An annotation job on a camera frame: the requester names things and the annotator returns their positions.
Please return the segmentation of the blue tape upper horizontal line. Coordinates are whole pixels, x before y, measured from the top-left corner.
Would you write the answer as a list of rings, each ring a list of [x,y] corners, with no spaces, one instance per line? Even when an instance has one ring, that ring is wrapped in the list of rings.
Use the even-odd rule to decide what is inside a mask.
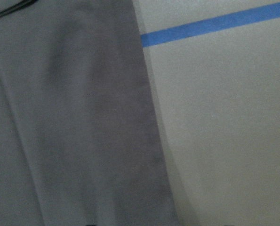
[[[280,18],[280,2],[145,33],[141,42],[145,48],[276,18]]]

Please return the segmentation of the dark brown t-shirt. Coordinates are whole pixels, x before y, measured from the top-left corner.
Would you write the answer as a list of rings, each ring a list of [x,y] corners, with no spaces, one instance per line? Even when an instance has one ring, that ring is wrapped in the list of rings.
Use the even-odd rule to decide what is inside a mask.
[[[0,226],[177,226],[134,4],[0,0]]]

